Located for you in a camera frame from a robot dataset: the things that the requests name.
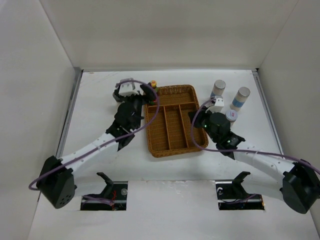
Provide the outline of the yellow cap red sauce bottle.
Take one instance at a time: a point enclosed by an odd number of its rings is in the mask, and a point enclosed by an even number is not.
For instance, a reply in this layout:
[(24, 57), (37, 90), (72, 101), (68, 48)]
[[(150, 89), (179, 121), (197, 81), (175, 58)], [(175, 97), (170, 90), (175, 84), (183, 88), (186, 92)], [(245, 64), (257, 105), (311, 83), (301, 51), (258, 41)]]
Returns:
[[(149, 85), (155, 90), (156, 93), (158, 93), (158, 87), (157, 87), (157, 81), (152, 80), (149, 82)], [(155, 98), (153, 101), (149, 103), (151, 106), (154, 106), (157, 104), (157, 99)]]

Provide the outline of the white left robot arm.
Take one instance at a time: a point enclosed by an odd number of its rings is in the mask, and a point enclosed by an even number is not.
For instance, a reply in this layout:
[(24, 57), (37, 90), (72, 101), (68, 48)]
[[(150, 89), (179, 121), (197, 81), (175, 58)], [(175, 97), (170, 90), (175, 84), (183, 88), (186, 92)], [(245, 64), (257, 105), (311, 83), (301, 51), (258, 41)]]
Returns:
[(125, 148), (135, 134), (144, 129), (142, 107), (155, 104), (159, 109), (160, 101), (153, 81), (143, 83), (132, 78), (117, 83), (113, 97), (120, 105), (110, 127), (96, 140), (69, 155), (47, 158), (39, 177), (30, 184), (36, 186), (55, 209), (65, 207), (77, 196), (83, 197), (85, 203), (96, 201), (114, 206), (113, 181), (101, 171), (96, 173), (102, 178), (100, 183), (83, 173)]

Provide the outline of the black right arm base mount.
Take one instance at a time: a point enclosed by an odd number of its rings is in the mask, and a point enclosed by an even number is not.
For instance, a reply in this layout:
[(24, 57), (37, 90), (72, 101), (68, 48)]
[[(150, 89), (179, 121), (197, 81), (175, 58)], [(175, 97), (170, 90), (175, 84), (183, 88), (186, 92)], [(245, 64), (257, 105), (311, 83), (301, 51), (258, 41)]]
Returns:
[(217, 205), (220, 211), (265, 210), (260, 194), (247, 193), (242, 186), (251, 173), (242, 171), (234, 179), (216, 180)]

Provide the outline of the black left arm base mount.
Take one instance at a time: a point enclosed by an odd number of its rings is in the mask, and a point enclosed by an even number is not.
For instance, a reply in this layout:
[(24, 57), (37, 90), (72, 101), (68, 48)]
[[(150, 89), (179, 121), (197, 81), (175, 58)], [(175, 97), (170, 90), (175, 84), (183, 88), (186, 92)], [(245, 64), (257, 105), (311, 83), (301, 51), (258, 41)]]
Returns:
[(81, 211), (126, 211), (128, 197), (127, 181), (112, 181), (103, 172), (97, 175), (104, 181), (104, 188), (98, 194), (89, 194), (81, 199)]

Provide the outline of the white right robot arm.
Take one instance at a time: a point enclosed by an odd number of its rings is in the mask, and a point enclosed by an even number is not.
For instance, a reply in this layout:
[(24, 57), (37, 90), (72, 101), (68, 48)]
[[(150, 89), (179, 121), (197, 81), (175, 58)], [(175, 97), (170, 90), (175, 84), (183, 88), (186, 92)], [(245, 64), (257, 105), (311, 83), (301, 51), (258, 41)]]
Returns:
[(202, 105), (188, 114), (191, 129), (203, 129), (215, 143), (214, 152), (265, 173), (274, 183), (244, 181), (249, 172), (241, 172), (232, 183), (238, 198), (247, 194), (265, 195), (282, 200), (292, 210), (306, 214), (320, 198), (320, 171), (308, 161), (280, 153), (265, 152), (231, 131), (231, 123), (220, 112)]

